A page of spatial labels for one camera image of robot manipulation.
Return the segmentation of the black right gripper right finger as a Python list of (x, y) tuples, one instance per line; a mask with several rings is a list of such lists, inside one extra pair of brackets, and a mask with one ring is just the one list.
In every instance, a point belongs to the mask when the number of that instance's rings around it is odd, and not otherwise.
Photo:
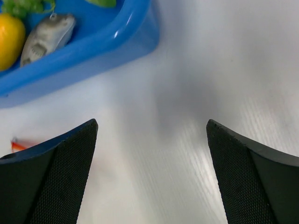
[(299, 159), (209, 120), (208, 146), (227, 222), (296, 224)]

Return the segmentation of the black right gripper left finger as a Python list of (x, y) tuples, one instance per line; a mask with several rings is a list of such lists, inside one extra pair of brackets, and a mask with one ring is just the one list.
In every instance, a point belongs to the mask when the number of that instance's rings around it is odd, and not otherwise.
[(53, 139), (1, 157), (1, 223), (76, 223), (97, 132), (98, 123), (91, 119)]

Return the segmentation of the clear zip bag orange zipper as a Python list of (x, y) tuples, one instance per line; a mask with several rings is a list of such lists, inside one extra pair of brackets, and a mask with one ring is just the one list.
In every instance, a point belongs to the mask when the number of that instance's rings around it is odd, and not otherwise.
[(11, 140), (11, 152), (12, 153), (20, 152), (30, 147), (33, 147), (37, 144), (39, 143), (35, 140), (13, 138)]

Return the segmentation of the yellow orange mango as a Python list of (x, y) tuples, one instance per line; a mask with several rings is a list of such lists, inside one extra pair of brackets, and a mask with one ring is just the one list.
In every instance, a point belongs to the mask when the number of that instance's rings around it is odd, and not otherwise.
[(18, 59), (24, 45), (26, 29), (23, 22), (8, 13), (0, 14), (0, 71), (6, 71)]

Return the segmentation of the green grape bunch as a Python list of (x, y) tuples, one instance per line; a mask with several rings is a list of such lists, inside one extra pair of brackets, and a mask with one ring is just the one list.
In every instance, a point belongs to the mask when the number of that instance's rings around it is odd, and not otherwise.
[(2, 13), (25, 19), (28, 14), (44, 14), (55, 9), (54, 0), (1, 0)]

